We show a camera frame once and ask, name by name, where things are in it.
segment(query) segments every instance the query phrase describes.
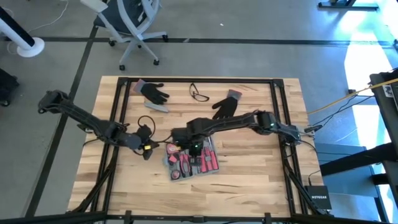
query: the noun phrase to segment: chair wheel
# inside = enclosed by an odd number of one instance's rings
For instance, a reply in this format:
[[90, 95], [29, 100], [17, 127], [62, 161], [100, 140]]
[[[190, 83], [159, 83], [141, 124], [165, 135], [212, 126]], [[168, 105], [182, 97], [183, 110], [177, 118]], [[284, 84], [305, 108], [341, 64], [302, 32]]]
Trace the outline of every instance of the chair wheel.
[[169, 41], [169, 37], [167, 35], [162, 35], [163, 41], [164, 42], [168, 42]]
[[5, 100], [1, 102], [1, 106], [9, 106], [10, 105], [10, 101], [9, 100]]

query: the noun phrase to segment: gray floor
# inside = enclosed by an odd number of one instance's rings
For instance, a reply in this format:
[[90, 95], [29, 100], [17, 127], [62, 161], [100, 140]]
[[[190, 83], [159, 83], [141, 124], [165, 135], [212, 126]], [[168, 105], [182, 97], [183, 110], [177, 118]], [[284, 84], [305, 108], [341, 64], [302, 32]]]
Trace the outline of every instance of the gray floor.
[[[32, 35], [88, 37], [95, 16], [79, 0], [69, 2], [57, 23], [35, 30]], [[169, 37], [393, 40], [378, 12], [318, 10], [315, 0], [163, 0], [162, 4], [164, 8], [150, 29], [166, 30]], [[0, 5], [13, 10], [17, 22], [30, 30], [57, 18], [65, 1], [2, 0]], [[100, 29], [96, 36], [109, 34]], [[21, 82], [12, 105], [0, 108], [0, 179], [6, 180], [0, 184], [0, 218], [20, 217], [26, 210], [59, 118], [38, 115], [37, 103], [46, 90], [70, 90], [85, 46], [85, 42], [46, 42], [39, 56], [20, 58], [7, 53], [6, 43], [0, 43], [0, 67], [18, 76]], [[153, 43], [149, 47], [160, 58], [158, 67], [153, 66], [147, 54], [137, 50], [126, 62], [126, 71], [120, 72], [118, 61], [125, 47], [126, 44], [113, 48], [107, 43], [93, 44], [75, 98], [78, 106], [93, 109], [103, 75], [294, 77], [300, 79], [309, 111], [345, 96], [348, 88], [346, 56], [351, 46]], [[366, 49], [367, 46], [355, 47], [358, 52]], [[381, 52], [392, 67], [398, 67], [394, 49], [387, 47]], [[366, 57], [376, 56], [369, 51]], [[310, 116], [310, 122], [336, 110], [333, 107]], [[318, 132], [316, 141], [333, 144], [345, 137], [357, 126], [353, 116], [352, 110], [340, 113]], [[67, 207], [85, 139], [75, 125], [68, 120], [37, 215], [63, 213]], [[359, 145], [356, 132], [338, 142]], [[377, 220], [375, 209], [362, 209], [366, 200], [373, 202], [372, 198], [332, 196], [334, 214]]]

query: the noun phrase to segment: office chair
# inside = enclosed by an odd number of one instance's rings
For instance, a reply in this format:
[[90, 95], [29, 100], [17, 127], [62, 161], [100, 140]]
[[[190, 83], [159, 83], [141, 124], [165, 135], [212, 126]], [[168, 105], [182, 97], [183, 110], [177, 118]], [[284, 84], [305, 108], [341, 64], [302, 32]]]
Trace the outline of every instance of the office chair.
[[137, 45], [143, 47], [154, 58], [154, 65], [159, 65], [159, 59], [150, 50], [145, 39], [162, 36], [164, 42], [169, 41], [166, 32], [144, 32], [152, 24], [159, 10], [160, 0], [110, 0], [105, 4], [101, 0], [80, 0], [81, 3], [94, 10], [98, 16], [94, 21], [95, 26], [105, 27], [110, 31], [112, 37], [109, 45], [114, 46], [116, 42], [130, 42], [122, 58], [119, 61], [119, 69], [125, 70], [124, 62], [130, 52]]

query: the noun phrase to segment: wooden tabletop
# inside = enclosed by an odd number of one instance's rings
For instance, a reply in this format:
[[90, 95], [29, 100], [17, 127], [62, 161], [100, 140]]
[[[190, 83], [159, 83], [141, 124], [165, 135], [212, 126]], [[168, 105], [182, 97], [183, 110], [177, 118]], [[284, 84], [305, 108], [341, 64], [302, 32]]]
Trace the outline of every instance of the wooden tabletop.
[[[118, 77], [102, 77], [93, 110], [95, 116], [109, 119], [117, 80]], [[299, 80], [286, 78], [284, 83], [292, 123], [306, 126], [308, 118]], [[170, 82], [160, 89], [171, 96], [166, 104], [169, 113], [146, 108], [143, 104], [146, 99], [131, 91], [125, 120], [131, 124], [129, 132], [136, 131], [140, 116], [149, 115], [156, 123], [153, 139], [165, 139], [172, 128], [185, 127], [187, 121], [198, 117], [211, 118], [216, 112], [211, 108], [212, 104], [224, 99], [229, 89], [242, 93], [235, 115], [256, 109], [273, 111], [269, 85], [197, 83], [199, 92], [210, 97], [209, 101], [200, 103], [190, 96], [189, 84]], [[279, 91], [277, 96], [283, 117]], [[141, 122], [152, 127], [148, 119]], [[94, 138], [92, 134], [87, 135], [87, 140]], [[220, 171], [180, 182], [169, 180], [169, 172], [162, 162], [165, 156], [163, 144], [148, 161], [128, 148], [121, 148], [109, 213], [121, 215], [131, 210], [134, 215], [263, 217], [265, 212], [269, 212], [272, 217], [289, 217], [277, 135], [260, 136], [250, 129], [235, 129], [216, 133], [213, 140]], [[307, 137], [303, 140], [313, 143]], [[99, 141], [84, 147], [68, 209], [77, 207], [95, 185], [102, 150], [103, 143]], [[301, 144], [297, 146], [297, 156], [303, 183], [306, 184], [308, 175], [319, 170], [317, 155], [310, 146]], [[313, 174], [311, 181], [313, 185], [323, 184], [320, 172]], [[298, 192], [293, 183], [292, 188], [299, 212]]]

